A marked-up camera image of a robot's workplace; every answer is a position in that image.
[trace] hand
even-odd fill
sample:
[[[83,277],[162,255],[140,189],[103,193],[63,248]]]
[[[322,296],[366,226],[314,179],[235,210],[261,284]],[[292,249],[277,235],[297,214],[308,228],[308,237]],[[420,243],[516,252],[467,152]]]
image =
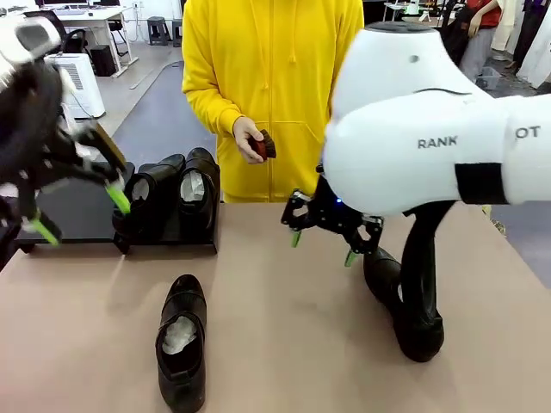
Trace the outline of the hand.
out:
[[[469,39],[472,39],[479,32],[481,22],[482,22],[482,15],[479,13],[476,13],[471,19],[471,24],[468,27]]]
[[[264,136],[258,131],[252,119],[244,116],[238,118],[233,124],[233,136],[235,137],[235,143],[238,144],[239,152],[241,152],[247,163],[264,163],[263,158],[252,150],[248,142],[249,138],[253,138],[258,142],[264,140]]]

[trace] stool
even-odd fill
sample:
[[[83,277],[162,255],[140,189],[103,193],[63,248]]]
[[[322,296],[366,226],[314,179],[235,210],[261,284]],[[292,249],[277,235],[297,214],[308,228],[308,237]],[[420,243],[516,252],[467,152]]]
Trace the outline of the stool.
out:
[[[170,41],[169,28],[163,17],[150,17],[147,19],[147,32],[149,33],[149,44],[161,44],[168,46]]]
[[[173,20],[172,21],[172,39],[174,39],[174,42],[172,45],[174,47],[180,47],[182,45],[182,21],[181,20]]]

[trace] wall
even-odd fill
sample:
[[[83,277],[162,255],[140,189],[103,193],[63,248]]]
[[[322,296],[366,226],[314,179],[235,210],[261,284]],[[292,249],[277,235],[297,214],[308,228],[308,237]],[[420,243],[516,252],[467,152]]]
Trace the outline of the wall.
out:
[[[171,31],[172,20],[181,19],[179,0],[121,0],[121,5],[133,7],[124,13],[127,23],[128,38],[130,40],[147,40],[147,19],[154,15],[164,17]],[[138,30],[136,31],[136,15],[138,17]]]

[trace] red shirt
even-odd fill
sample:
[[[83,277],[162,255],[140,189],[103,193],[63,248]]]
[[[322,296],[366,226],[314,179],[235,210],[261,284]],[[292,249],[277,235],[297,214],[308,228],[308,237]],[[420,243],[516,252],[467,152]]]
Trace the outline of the red shirt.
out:
[[[467,0],[467,6],[470,9],[476,11],[482,9],[492,0]],[[499,19],[501,18],[501,8],[498,6],[494,10],[488,11],[485,15],[482,16],[482,22],[480,23],[481,28],[495,28],[499,25]]]

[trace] table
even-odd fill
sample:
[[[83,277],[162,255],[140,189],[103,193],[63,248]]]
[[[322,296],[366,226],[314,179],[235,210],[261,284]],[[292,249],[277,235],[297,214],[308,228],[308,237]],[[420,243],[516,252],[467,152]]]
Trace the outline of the table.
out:
[[[427,20],[423,20],[422,22],[419,21],[419,18],[416,17],[416,16],[404,16],[402,18],[402,20],[404,22],[410,22],[410,23],[417,23],[417,24],[422,24],[423,26],[426,26],[428,28],[440,28],[442,26],[442,23],[443,23],[443,19],[439,19],[438,17],[432,17],[430,19],[430,22],[427,21]],[[448,24],[451,24],[455,19],[452,19],[451,17],[449,18],[449,23]]]
[[[130,65],[136,63],[139,58],[133,57],[130,41],[127,41],[129,61],[125,65],[122,64],[121,58],[115,48],[115,42],[111,36],[109,20],[121,20],[124,37],[125,39],[128,39],[127,27],[122,13],[129,9],[131,9],[131,7],[106,7],[104,9],[86,10],[85,13],[81,15],[58,15],[58,18],[63,22],[64,26],[67,27],[101,28],[102,30],[105,30],[107,38],[109,39],[109,48],[111,49],[111,54],[115,58],[115,64],[117,67],[117,72],[112,77],[119,77],[128,69]]]
[[[18,252],[0,274],[0,411],[169,412],[154,340],[171,282],[205,291],[204,413],[543,412],[551,299],[479,207],[436,236],[446,342],[427,364],[399,351],[362,263],[312,229],[298,249],[282,205],[223,205],[220,252],[113,246]],[[396,256],[411,221],[389,219]]]
[[[396,18],[396,10],[402,10],[402,9],[405,9],[407,6],[404,6],[402,4],[396,4],[396,3],[390,3],[390,2],[386,2],[385,3],[385,14],[384,16],[382,17],[382,20],[384,22],[387,21],[387,9],[390,9],[393,11],[393,19],[392,21],[394,22],[394,19]]]

